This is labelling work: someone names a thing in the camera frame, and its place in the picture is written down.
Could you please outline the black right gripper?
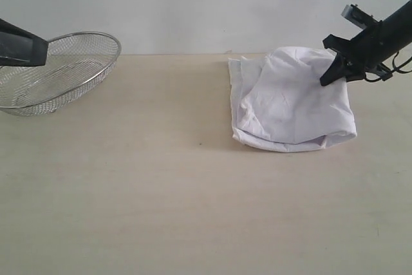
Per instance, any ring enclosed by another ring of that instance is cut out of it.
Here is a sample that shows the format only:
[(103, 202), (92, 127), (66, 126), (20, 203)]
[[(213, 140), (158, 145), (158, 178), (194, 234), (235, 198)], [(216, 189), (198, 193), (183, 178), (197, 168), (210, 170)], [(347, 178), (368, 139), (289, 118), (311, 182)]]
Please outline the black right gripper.
[(328, 86), (342, 78), (347, 82), (378, 82), (391, 78), (391, 70), (382, 65), (382, 61), (370, 64), (380, 46), (382, 24), (376, 22), (350, 40), (332, 34), (323, 39), (324, 48), (337, 55), (319, 79), (321, 86)]

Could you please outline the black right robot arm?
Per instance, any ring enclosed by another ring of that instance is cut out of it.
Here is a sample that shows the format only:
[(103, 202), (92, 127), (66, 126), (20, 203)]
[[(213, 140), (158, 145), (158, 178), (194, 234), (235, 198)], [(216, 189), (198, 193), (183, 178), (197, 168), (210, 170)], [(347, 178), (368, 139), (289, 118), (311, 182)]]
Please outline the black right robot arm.
[(403, 67), (408, 59), (388, 68), (384, 61), (397, 57), (401, 49), (411, 44), (411, 1), (384, 20), (376, 20), (357, 5), (346, 5), (341, 14), (347, 21), (360, 28), (360, 33), (350, 40), (330, 34), (323, 46), (336, 53), (330, 67), (320, 78), (322, 86), (339, 79), (347, 82), (365, 80), (373, 83), (392, 78), (395, 72), (408, 74)]

